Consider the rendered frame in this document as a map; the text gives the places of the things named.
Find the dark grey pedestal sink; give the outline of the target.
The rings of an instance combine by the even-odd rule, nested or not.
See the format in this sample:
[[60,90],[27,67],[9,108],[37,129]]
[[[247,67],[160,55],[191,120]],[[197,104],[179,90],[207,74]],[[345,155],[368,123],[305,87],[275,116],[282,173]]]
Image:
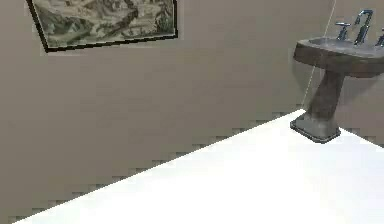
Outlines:
[[372,78],[384,73],[384,47],[355,45],[332,37],[299,40],[293,59],[324,71],[308,109],[290,123],[293,130],[321,144],[341,134],[334,114],[344,78]]

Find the black framed landscape picture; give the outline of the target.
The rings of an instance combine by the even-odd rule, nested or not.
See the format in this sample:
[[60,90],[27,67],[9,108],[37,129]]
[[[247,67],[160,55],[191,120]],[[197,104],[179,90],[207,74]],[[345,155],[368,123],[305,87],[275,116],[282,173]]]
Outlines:
[[26,0],[46,52],[178,36],[177,0]]

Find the grey metal sink faucet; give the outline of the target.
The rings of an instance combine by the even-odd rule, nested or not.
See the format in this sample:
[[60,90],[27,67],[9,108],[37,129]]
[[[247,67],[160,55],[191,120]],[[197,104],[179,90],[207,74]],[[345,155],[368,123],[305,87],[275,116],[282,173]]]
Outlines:
[[358,35],[354,41],[355,45],[361,45],[364,43],[366,35],[370,28],[370,21],[373,17],[374,11],[372,9],[363,9],[359,12],[354,22],[355,25],[359,25],[363,16],[366,16],[364,24],[360,27]]

